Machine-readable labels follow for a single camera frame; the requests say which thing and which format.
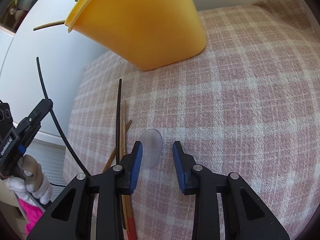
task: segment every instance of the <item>brown cloth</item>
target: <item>brown cloth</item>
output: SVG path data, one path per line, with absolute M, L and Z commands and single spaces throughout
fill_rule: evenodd
M 142 72 L 110 51 L 88 65 L 70 143 L 87 169 L 100 173 L 115 146 L 122 78 L 132 119 L 128 151 L 149 128 L 164 142 L 132 195 L 139 240 L 191 239 L 195 199 L 179 190 L 175 140 L 213 172 L 238 172 L 294 239 L 320 202 L 320 40 L 298 0 L 199 15 L 207 44 L 193 58 Z M 79 171 L 68 153 L 66 180 Z M 220 229 L 223 235 L 222 218 Z

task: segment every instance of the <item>bundle of chopsticks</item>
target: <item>bundle of chopsticks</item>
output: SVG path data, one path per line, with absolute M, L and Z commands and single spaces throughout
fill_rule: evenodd
M 130 128 L 132 120 L 130 120 L 127 124 L 125 123 L 125 100 L 122 104 L 122 112 L 120 117 L 120 158 L 126 154 L 126 133 Z M 104 167 L 102 172 L 105 172 L 107 169 L 111 167 L 111 164 L 116 156 L 116 148 L 112 151 L 106 166 Z M 127 231 L 128 240 L 137 240 L 137 233 L 134 224 L 134 218 L 132 213 L 132 205 L 131 205 L 131 196 L 122 195 L 122 209 L 124 216 L 124 225 Z

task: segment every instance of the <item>hand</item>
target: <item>hand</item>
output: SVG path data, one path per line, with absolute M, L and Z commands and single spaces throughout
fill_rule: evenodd
M 51 199 L 52 186 L 48 178 L 42 174 L 41 165 L 30 155 L 24 155 L 18 161 L 18 166 L 22 170 L 25 179 L 10 177 L 6 181 L 7 187 L 13 190 L 18 198 L 32 206 L 36 206 L 36 204 L 30 199 L 27 191 L 34 198 L 40 199 L 42 204 L 47 204 Z

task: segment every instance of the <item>yellow bucket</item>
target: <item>yellow bucket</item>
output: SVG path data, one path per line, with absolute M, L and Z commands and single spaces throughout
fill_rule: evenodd
M 192 57 L 206 43 L 192 0 L 78 0 L 65 25 L 141 70 Z

